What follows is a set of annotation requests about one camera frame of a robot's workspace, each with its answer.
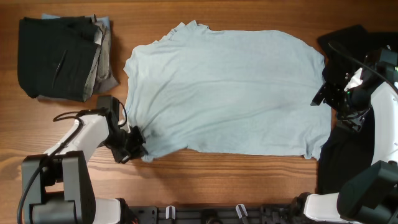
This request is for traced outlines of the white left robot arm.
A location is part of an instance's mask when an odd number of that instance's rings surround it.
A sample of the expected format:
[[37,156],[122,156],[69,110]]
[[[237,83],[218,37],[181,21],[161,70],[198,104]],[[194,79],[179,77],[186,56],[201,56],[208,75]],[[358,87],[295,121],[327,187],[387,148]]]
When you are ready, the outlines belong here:
[[54,121],[72,119],[71,130],[42,154],[22,161],[22,195],[18,223],[138,223],[122,198],[96,198],[87,163],[106,146],[117,163],[146,154],[139,127],[123,127],[109,108],[62,113]]

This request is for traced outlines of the light blue t-shirt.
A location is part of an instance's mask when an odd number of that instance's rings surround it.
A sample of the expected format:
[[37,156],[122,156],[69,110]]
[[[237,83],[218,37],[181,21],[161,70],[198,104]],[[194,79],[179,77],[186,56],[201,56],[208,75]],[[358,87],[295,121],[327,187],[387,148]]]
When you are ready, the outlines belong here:
[[277,30],[211,30],[191,21],[126,60],[127,118],[144,161],[180,149],[318,159],[331,110],[312,106],[324,58]]

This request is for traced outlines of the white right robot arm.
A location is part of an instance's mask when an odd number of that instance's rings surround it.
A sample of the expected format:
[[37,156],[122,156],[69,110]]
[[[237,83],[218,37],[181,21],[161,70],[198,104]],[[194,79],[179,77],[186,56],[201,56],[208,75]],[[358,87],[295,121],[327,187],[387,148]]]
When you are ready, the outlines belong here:
[[319,160],[318,194],[303,214],[318,222],[397,223],[397,84],[370,96],[374,134],[335,128]]

